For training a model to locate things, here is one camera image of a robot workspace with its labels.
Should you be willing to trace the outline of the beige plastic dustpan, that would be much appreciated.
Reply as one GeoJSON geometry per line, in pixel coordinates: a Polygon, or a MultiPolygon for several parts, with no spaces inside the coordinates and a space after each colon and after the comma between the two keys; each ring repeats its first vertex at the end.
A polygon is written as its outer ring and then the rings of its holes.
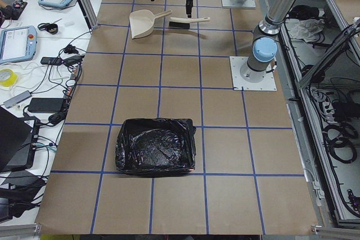
{"type": "Polygon", "coordinates": [[[129,15],[132,39],[143,38],[150,35],[154,29],[156,19],[172,14],[172,10],[153,14],[150,10],[138,10],[129,15]]]}

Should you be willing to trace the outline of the black-lined trash bin left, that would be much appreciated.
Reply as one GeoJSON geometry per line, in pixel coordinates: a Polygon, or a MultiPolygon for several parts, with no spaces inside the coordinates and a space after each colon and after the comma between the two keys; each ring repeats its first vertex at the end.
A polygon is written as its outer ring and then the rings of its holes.
{"type": "Polygon", "coordinates": [[[127,119],[116,141],[116,169],[148,177],[189,173],[196,167],[195,133],[192,119],[127,119]]]}

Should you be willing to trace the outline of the black scissors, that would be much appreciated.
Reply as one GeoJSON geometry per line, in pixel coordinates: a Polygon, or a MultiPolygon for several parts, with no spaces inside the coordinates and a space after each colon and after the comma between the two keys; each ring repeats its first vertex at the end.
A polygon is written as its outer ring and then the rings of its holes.
{"type": "Polygon", "coordinates": [[[60,19],[58,19],[58,20],[56,20],[56,21],[54,21],[54,22],[44,22],[44,23],[40,23],[40,24],[37,26],[37,28],[38,28],[39,30],[46,30],[49,25],[55,24],[55,23],[57,23],[57,22],[59,22],[59,21],[61,21],[61,20],[62,20],[62,18],[60,18],[60,19]]]}

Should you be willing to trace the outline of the blue teach pendant near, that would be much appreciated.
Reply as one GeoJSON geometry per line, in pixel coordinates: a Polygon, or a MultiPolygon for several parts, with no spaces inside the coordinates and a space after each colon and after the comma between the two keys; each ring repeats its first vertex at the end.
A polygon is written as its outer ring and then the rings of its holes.
{"type": "Polygon", "coordinates": [[[5,29],[1,32],[1,64],[30,61],[37,47],[34,26],[5,29]]]}

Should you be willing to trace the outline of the yellow tape roll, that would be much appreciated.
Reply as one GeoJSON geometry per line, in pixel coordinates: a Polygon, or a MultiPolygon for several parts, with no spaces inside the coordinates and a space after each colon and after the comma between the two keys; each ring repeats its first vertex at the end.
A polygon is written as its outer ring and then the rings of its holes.
{"type": "Polygon", "coordinates": [[[2,69],[0,71],[0,84],[2,87],[10,87],[16,83],[18,75],[11,69],[2,69]]]}

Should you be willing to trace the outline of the black power adapter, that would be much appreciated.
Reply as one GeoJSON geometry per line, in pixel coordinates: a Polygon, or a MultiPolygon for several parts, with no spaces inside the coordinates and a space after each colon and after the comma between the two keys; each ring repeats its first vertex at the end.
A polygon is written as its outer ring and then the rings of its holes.
{"type": "Polygon", "coordinates": [[[62,110],[63,98],[32,98],[28,107],[33,113],[55,113],[62,110]]]}

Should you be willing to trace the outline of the black laptop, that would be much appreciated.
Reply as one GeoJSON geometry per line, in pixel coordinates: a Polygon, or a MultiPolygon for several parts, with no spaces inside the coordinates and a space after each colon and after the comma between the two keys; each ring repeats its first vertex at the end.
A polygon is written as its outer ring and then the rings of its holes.
{"type": "Polygon", "coordinates": [[[16,117],[1,108],[1,172],[20,171],[33,166],[40,120],[35,116],[16,117]]]}

